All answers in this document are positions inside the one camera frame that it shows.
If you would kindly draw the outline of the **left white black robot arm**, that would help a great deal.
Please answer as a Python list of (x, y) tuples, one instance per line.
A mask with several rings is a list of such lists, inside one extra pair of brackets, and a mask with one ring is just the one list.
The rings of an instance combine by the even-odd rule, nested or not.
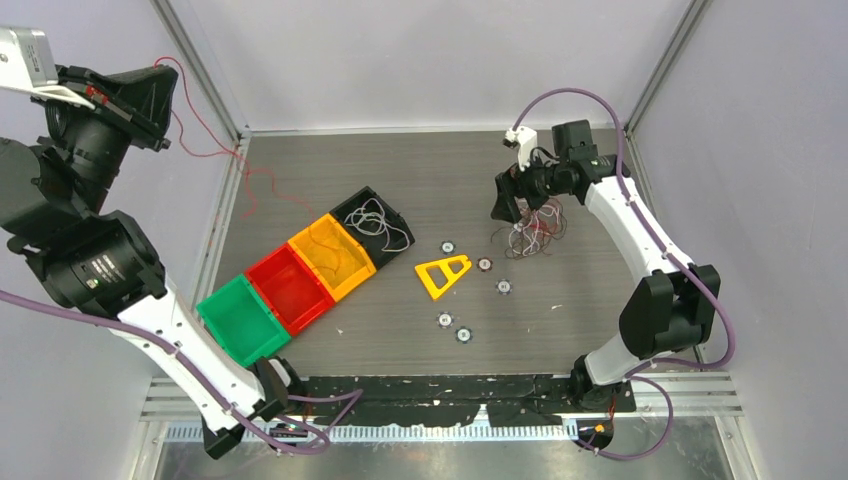
[(51, 298), (49, 313), (102, 326), (155, 362), (193, 401), (206, 453), (219, 458), (260, 421), (298, 412), (307, 398), (281, 359), (239, 365), (200, 325), (136, 220), (103, 204), (131, 147), (169, 146), (178, 73), (157, 65), (113, 75), (76, 66), (7, 89), (45, 111), (34, 145), (1, 142), (1, 226)]

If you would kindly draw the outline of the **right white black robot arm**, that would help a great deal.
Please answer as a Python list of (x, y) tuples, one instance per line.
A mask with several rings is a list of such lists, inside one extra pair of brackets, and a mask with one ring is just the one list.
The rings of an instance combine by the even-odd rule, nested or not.
[(552, 150), (535, 130), (507, 130), (503, 143), (516, 162), (495, 178), (494, 220), (517, 224), (518, 203), (539, 210), (559, 195), (575, 197), (610, 235), (635, 288), (618, 319), (617, 334), (579, 357), (570, 372), (567, 400), (580, 410), (608, 407), (629, 375), (653, 360), (705, 343), (711, 336), (720, 276), (698, 265), (662, 230), (638, 195), (616, 154), (600, 154), (586, 120), (551, 129)]

